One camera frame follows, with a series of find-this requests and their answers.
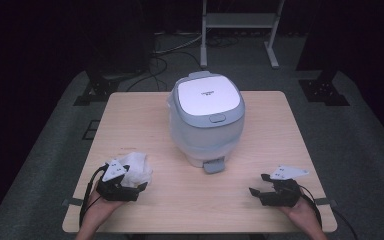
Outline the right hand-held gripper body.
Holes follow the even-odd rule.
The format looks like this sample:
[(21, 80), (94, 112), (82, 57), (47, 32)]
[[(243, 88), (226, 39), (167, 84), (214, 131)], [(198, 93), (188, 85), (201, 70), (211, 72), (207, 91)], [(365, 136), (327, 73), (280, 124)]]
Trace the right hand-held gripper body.
[(263, 192), (259, 197), (263, 206), (273, 207), (293, 207), (301, 196), (299, 184), (296, 181), (297, 177), (306, 176), (308, 170), (299, 169), (291, 166), (279, 165), (272, 172), (270, 178), (273, 179), (273, 192)]

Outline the person's right hand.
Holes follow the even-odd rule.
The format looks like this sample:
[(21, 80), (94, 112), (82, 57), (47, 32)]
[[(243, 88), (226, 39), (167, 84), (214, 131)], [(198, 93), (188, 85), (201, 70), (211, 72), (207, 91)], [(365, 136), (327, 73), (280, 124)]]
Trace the person's right hand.
[(293, 207), (282, 206), (278, 210), (286, 215), (293, 223), (301, 223), (314, 217), (314, 210), (302, 196)]

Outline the white tissue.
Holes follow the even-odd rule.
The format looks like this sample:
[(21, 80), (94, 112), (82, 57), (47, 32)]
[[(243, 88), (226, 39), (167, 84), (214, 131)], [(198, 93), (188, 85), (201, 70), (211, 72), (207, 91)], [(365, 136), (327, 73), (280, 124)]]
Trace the white tissue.
[(132, 152), (119, 159), (118, 162), (122, 166), (129, 166), (129, 170), (121, 180), (123, 187), (136, 188), (140, 184), (151, 181), (153, 170), (148, 164), (146, 153)]

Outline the black floor outlet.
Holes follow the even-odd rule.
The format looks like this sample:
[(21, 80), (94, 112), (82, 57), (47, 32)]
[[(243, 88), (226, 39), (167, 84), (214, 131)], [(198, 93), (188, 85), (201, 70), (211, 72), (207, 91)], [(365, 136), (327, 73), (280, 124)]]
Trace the black floor outlet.
[(83, 140), (93, 140), (99, 128), (100, 121), (99, 120), (91, 120), (83, 133)]

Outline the white metal stand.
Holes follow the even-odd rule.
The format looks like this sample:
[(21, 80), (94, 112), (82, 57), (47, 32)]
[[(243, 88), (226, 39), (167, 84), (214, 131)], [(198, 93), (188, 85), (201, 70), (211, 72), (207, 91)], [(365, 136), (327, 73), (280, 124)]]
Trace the white metal stand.
[(273, 69), (280, 67), (273, 44), (286, 0), (279, 0), (274, 13), (212, 13), (207, 11), (207, 0), (202, 0), (200, 66), (206, 67), (207, 32), (209, 29), (270, 29), (270, 37), (264, 47)]

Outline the black stand base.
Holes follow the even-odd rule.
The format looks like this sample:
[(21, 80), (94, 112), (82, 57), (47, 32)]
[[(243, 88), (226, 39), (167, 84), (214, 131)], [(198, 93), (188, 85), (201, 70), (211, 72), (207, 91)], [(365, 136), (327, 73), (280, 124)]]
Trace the black stand base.
[(326, 68), (316, 79), (299, 80), (300, 87), (308, 102), (322, 102), (326, 106), (348, 106), (345, 96), (333, 84), (336, 68)]
[(122, 81), (133, 79), (143, 73), (143, 70), (124, 73), (109, 70), (100, 71), (93, 68), (87, 69), (88, 84), (83, 93), (75, 99), (74, 106), (88, 106), (94, 102), (107, 102), (110, 95), (118, 91)]

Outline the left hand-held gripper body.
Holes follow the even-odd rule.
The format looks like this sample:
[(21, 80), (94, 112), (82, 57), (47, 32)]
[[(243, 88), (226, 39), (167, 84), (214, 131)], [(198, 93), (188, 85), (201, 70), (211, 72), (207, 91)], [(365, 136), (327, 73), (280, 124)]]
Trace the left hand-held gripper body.
[(136, 201), (140, 194), (137, 187), (121, 185), (121, 180), (126, 173), (117, 160), (111, 160), (105, 164), (105, 170), (98, 181), (96, 191), (108, 201)]

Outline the grey table clip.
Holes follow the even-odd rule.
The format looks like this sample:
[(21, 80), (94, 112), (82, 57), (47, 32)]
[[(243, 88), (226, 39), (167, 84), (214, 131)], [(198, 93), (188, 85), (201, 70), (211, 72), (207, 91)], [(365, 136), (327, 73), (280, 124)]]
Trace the grey table clip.
[(336, 207), (337, 202), (335, 200), (329, 200), (328, 198), (317, 198), (314, 199), (314, 204), (316, 206), (329, 205), (330, 207)]
[(68, 207), (70, 205), (82, 206), (82, 204), (83, 204), (83, 200), (77, 199), (77, 198), (64, 199), (61, 203), (61, 205), (64, 207)]

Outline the person's left hand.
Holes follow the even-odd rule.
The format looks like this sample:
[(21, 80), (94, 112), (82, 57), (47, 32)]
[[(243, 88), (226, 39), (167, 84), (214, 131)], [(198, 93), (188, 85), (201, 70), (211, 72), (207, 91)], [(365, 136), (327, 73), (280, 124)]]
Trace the person's left hand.
[(124, 205), (123, 201), (108, 201), (96, 190), (93, 190), (90, 195), (84, 220), (103, 223), (122, 205)]

